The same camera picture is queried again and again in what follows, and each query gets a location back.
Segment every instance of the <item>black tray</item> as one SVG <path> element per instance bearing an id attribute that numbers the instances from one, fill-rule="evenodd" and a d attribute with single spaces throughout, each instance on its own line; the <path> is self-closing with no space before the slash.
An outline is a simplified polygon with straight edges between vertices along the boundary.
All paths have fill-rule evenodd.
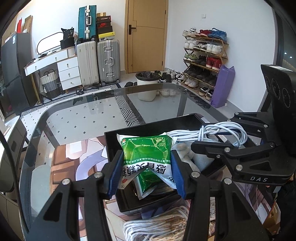
<path id="1" fill-rule="evenodd" d="M 133 126 L 105 132 L 108 160 L 113 160 L 116 152 L 118 150 L 122 150 L 119 142 L 117 141 L 117 134 L 146 137 L 156 136 L 164 132 L 180 129 L 194 131 L 200 129 L 201 124 L 204 123 L 201 118 L 202 116 L 199 114 L 190 114 L 173 119 L 148 123 L 141 126 Z M 223 162 L 221 160 L 215 159 L 209 167 L 202 171 L 202 174 L 211 178 L 216 176 L 223 168 Z M 119 210 L 122 213 L 131 216 L 137 213 L 147 212 L 149 210 L 159 208 L 179 199 L 180 196 L 177 194 L 177 191 L 174 191 L 169 194 L 164 194 L 157 197 L 148 195 L 144 199 L 139 200 L 135 195 L 133 184 L 130 183 L 124 190 L 117 190 L 116 198 Z"/>

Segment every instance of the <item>white rope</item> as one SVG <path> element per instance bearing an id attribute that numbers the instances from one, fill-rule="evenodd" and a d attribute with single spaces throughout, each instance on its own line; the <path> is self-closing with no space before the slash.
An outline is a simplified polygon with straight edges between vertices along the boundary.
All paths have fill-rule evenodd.
<path id="1" fill-rule="evenodd" d="M 143 235 L 145 235 L 143 241 L 181 241 L 188 214 L 188 208 L 180 206 L 147 220 L 128 221 L 123 225 L 126 241 L 135 241 Z"/>
<path id="2" fill-rule="evenodd" d="M 202 126 L 198 131 L 188 131 L 188 130 L 174 130 L 167 134 L 171 137 L 178 137 L 178 142 L 194 142 L 194 141 L 206 141 L 206 142 L 218 142 L 216 140 L 210 139 L 207 135 L 223 135 L 226 132 L 233 135 L 236 139 L 234 146 L 241 146 L 246 143 L 248 135 L 243 127 L 232 121 L 224 121 L 217 124 L 211 124 L 207 126 Z"/>

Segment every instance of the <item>wooden door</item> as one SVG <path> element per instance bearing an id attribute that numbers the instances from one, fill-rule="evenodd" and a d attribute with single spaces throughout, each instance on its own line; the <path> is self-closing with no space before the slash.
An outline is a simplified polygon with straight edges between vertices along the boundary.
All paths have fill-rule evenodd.
<path id="1" fill-rule="evenodd" d="M 127 0 L 128 73 L 163 69 L 166 0 Z"/>

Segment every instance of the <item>blue sneaker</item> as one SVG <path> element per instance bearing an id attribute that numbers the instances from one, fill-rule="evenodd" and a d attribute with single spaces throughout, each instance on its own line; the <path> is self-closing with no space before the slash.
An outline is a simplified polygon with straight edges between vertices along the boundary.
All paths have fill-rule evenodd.
<path id="1" fill-rule="evenodd" d="M 209 38 L 221 39 L 227 43 L 227 33 L 216 28 L 212 28 L 213 32 L 208 34 Z"/>

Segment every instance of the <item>white wall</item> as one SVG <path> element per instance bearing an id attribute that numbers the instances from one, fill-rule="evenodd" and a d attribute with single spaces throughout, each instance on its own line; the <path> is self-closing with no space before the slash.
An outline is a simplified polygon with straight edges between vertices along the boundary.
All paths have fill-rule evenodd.
<path id="1" fill-rule="evenodd" d="M 111 15 L 111 24 L 115 31 L 115 39 L 120 42 L 120 68 L 124 70 L 124 16 L 125 0 L 31 0 L 17 16 L 17 23 L 22 18 L 33 16 L 32 22 L 32 57 L 36 58 L 38 42 L 61 28 L 71 28 L 78 32 L 79 8 L 86 5 L 96 5 L 97 12 Z"/>
<path id="2" fill-rule="evenodd" d="M 227 32 L 226 66 L 236 71 L 228 100 L 242 111 L 257 111 L 266 90 L 260 65 L 274 60 L 272 8 L 259 0 L 169 0 L 165 67 L 185 70 L 182 32 L 190 27 Z"/>

